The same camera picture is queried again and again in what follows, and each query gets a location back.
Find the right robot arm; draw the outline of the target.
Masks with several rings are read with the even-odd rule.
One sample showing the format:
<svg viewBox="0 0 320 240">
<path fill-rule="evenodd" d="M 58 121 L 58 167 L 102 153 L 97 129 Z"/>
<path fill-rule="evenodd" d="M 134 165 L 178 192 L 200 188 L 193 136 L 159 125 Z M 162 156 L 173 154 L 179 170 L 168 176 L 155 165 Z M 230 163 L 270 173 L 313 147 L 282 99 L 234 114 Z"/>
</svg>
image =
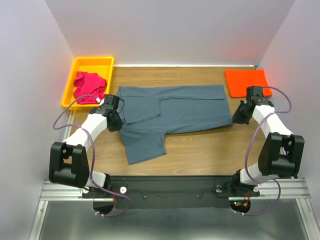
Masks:
<svg viewBox="0 0 320 240">
<path fill-rule="evenodd" d="M 300 170 L 305 140 L 290 131 L 278 116 L 291 110 L 276 110 L 264 96 L 264 89 L 264 86 L 249 86 L 246 99 L 240 102 L 232 117 L 235 124 L 247 125 L 254 119 L 258 124 L 254 135 L 262 131 L 265 136 L 257 163 L 253 165 L 248 160 L 254 142 L 249 143 L 244 168 L 232 176 L 230 190 L 234 194 L 254 191 L 257 185 L 270 180 L 297 177 Z"/>
</svg>

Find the grey-blue t-shirt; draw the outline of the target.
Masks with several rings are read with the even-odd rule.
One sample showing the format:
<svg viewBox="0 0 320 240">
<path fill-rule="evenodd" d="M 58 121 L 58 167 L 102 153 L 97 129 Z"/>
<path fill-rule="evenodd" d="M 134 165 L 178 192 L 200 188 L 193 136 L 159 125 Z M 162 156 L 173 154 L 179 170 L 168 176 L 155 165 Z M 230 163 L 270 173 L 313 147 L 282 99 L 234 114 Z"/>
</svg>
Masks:
<svg viewBox="0 0 320 240">
<path fill-rule="evenodd" d="M 116 95 L 119 131 L 127 162 L 145 162 L 166 154 L 167 134 L 192 133 L 233 124 L 222 85 L 171 87 L 120 86 Z"/>
</svg>

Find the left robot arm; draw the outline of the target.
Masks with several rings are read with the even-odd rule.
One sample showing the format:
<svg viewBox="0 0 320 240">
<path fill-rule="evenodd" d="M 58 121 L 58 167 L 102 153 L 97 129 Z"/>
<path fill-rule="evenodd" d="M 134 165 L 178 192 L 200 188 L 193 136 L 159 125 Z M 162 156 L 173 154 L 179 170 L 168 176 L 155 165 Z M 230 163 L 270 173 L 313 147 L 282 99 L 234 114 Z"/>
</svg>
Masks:
<svg viewBox="0 0 320 240">
<path fill-rule="evenodd" d="M 120 97 L 107 94 L 103 99 L 86 94 L 76 98 L 68 109 L 78 100 L 89 97 L 96 100 L 99 105 L 88 114 L 82 125 L 66 124 L 57 126 L 54 121 L 52 128 L 59 130 L 74 127 L 77 130 L 62 142 L 54 142 L 50 148 L 48 178 L 51 183 L 66 185 L 76 188 L 97 188 L 108 194 L 114 194 L 110 190 L 111 180 L 106 173 L 94 171 L 96 150 L 94 140 L 105 130 L 109 132 L 119 131 L 123 122 L 118 113 Z"/>
</svg>

